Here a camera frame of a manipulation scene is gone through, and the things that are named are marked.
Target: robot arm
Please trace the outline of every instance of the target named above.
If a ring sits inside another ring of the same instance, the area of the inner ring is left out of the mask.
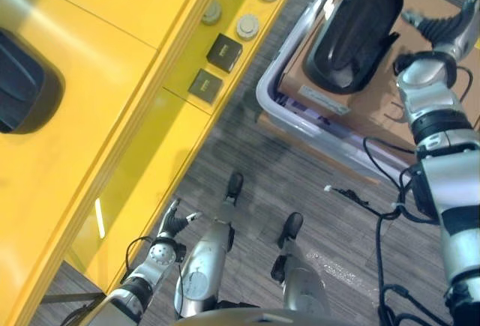
[[[418,209],[439,221],[449,285],[445,304],[456,325],[479,320],[480,138],[450,88],[457,62],[479,36],[479,5],[480,0],[467,0],[449,19],[403,14],[433,51],[415,54],[397,80],[417,145],[412,191]]]
[[[153,295],[162,286],[176,262],[182,262],[186,248],[174,237],[201,213],[175,217],[180,200],[168,208],[145,261],[127,276],[81,323],[81,325],[138,325]]]

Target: black seat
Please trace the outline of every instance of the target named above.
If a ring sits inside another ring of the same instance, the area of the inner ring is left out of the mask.
[[[336,94],[362,90],[398,38],[389,34],[404,0],[342,0],[304,60],[319,87]]]
[[[14,35],[0,29],[0,132],[28,133],[48,121],[61,88],[51,70]]]

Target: robot leg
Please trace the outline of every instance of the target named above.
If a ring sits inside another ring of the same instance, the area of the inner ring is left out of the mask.
[[[329,302],[318,273],[306,262],[302,251],[295,243],[302,227],[303,216],[291,214],[283,226],[278,240],[281,248],[271,270],[271,277],[283,283],[283,307],[308,313],[312,316],[328,316]]]
[[[218,301],[225,257],[231,250],[235,230],[231,226],[237,197],[242,190],[243,176],[234,172],[214,222],[196,244],[181,270],[175,291],[178,317],[190,317],[213,310]]]

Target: cardboard box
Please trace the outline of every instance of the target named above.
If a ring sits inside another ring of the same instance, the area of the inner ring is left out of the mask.
[[[413,9],[429,17],[447,17],[459,11],[458,7],[445,0],[404,0],[403,9]],[[413,136],[404,117],[392,63],[401,53],[430,50],[430,43],[399,17],[392,31],[399,32],[400,37],[380,63],[369,85],[355,94],[333,94],[314,84],[303,71],[304,59],[323,22],[325,22],[324,12],[317,17],[312,30],[286,66],[279,91],[361,135],[377,136],[398,146],[414,148]],[[472,126],[479,130],[480,49],[478,43],[459,65],[468,67],[474,75],[472,88],[463,101],[463,107]],[[467,83],[467,74],[458,70],[457,82],[453,86],[458,97],[463,94]]]

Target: black cable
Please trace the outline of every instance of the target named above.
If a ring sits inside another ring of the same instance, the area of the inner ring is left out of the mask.
[[[382,244],[381,244],[381,229],[382,229],[382,222],[383,220],[394,220],[398,218],[401,214],[405,216],[408,220],[417,222],[417,223],[435,223],[433,220],[424,220],[420,219],[414,215],[412,215],[408,210],[405,208],[405,201],[407,197],[407,193],[410,190],[412,180],[404,185],[404,175],[407,172],[410,172],[410,168],[406,168],[405,170],[402,170],[402,172],[399,175],[399,180],[398,183],[396,182],[395,179],[393,179],[392,176],[390,176],[384,169],[380,167],[380,165],[375,161],[375,159],[372,157],[370,150],[368,149],[367,141],[376,141],[379,142],[383,145],[386,145],[390,148],[393,148],[394,150],[406,152],[408,154],[414,154],[413,151],[407,150],[404,148],[397,147],[396,145],[392,145],[388,142],[385,142],[381,139],[378,139],[376,137],[365,137],[363,139],[363,148],[365,152],[367,153],[367,156],[370,158],[372,163],[375,165],[375,167],[378,168],[378,170],[381,171],[392,183],[393,185],[396,186],[398,189],[398,197],[397,197],[397,207],[394,209],[393,212],[387,213],[387,214],[380,214],[378,216],[378,220],[376,222],[376,230],[375,230],[375,246],[376,246],[376,263],[377,263],[377,273],[378,273],[378,283],[379,283],[379,307],[378,307],[378,313],[379,313],[379,318],[380,318],[380,323],[381,325],[385,326],[392,326],[392,325],[399,325],[402,320],[404,319],[409,319],[414,322],[419,323],[420,325],[426,325],[430,326],[426,321],[420,319],[418,316],[409,314],[409,313],[401,313],[398,316],[395,316],[395,313],[391,307],[386,305],[385,303],[385,280],[384,280],[384,272],[383,272],[383,258],[382,258]],[[369,210],[372,214],[379,214],[378,211],[375,210]],[[414,305],[416,306],[419,310],[421,310],[425,315],[433,319],[435,322],[438,322],[442,326],[448,326],[441,318],[438,316],[435,316],[430,310],[428,310],[424,305],[422,305],[420,302],[418,302],[413,296],[410,296],[408,293],[408,290],[405,288],[401,287],[403,290],[406,291],[406,298]]]
[[[370,161],[372,162],[372,164],[375,165],[375,167],[381,172],[384,174],[384,176],[386,176],[392,183],[393,185],[395,185],[395,187],[400,190],[400,185],[396,182],[395,179],[393,179],[392,176],[390,176],[387,171],[385,171],[384,169],[382,169],[382,167],[378,164],[378,162],[375,161],[374,157],[372,156],[372,154],[370,153],[370,149],[368,148],[368,145],[367,145],[367,141],[376,141],[376,142],[379,142],[380,144],[383,144],[385,146],[388,146],[389,148],[393,148],[394,150],[397,150],[397,151],[402,151],[402,152],[405,152],[407,154],[414,154],[414,151],[412,150],[407,150],[405,148],[401,148],[401,147],[398,147],[396,145],[393,145],[387,141],[383,141],[382,139],[379,139],[377,137],[372,137],[372,136],[367,136],[367,137],[364,137],[363,138],[363,149],[365,150],[365,153],[367,154],[368,158],[370,159]]]
[[[371,212],[375,216],[380,217],[381,213],[378,212],[377,210],[372,209],[370,206],[368,206],[369,202],[360,199],[360,197],[356,194],[355,191],[350,190],[350,189],[348,189],[348,190],[338,189],[336,187],[333,187],[332,190],[338,192],[339,194],[341,194],[345,197],[347,197],[348,199],[352,200],[357,205],[362,206],[365,210]]]
[[[131,274],[132,269],[130,268],[130,263],[128,261],[128,256],[130,255],[130,248],[138,241],[148,241],[152,242],[152,238],[149,236],[140,236],[139,238],[136,238],[132,242],[130,242],[127,246],[127,251],[125,252],[125,268],[127,269],[125,271],[125,274],[123,275],[122,279],[120,280],[120,283],[123,283],[125,279],[128,277],[128,275]]]
[[[418,316],[412,315],[411,313],[401,313],[395,318],[394,326],[398,326],[403,320],[412,320],[421,326],[432,326],[428,322],[420,319]]]
[[[407,197],[407,193],[410,190],[410,183],[412,180],[408,182],[406,186],[404,186],[404,175],[406,172],[411,172],[411,168],[406,168],[400,173],[400,177],[398,178],[398,181],[400,183],[400,197],[399,197],[399,205],[398,207],[400,208],[400,211],[402,212],[402,215],[405,216],[406,219],[413,221],[414,223],[427,223],[430,225],[438,225],[438,222],[436,220],[431,220],[431,219],[422,219],[420,217],[417,217],[413,214],[411,214],[407,208],[405,207],[405,198]]]
[[[462,96],[460,97],[460,102],[462,103],[467,96],[467,94],[470,91],[470,88],[472,87],[473,84],[473,73],[468,67],[464,66],[457,66],[457,69],[463,70],[468,74],[468,84],[466,84],[465,91],[463,92]]]
[[[392,290],[395,292],[397,295],[400,295],[402,298],[406,298],[408,301],[410,301],[417,309],[422,311],[425,315],[430,317],[432,320],[434,320],[437,324],[441,326],[450,326],[447,322],[443,321],[440,317],[437,315],[433,314],[427,307],[425,307],[420,301],[415,299],[407,289],[405,289],[403,286],[397,285],[397,284],[388,284],[384,285],[382,289],[382,293],[385,294],[388,290]]]
[[[178,264],[178,277],[180,277],[180,292],[181,292],[181,302],[180,302],[180,310],[178,312],[178,317],[182,317],[182,310],[183,310],[183,276],[182,270],[180,268],[180,264]]]
[[[85,304],[80,308],[72,311],[64,318],[61,322],[60,326],[69,326],[69,325],[76,325],[80,320],[82,320],[87,314],[89,314],[102,300],[104,296],[101,298],[96,298],[90,304]]]

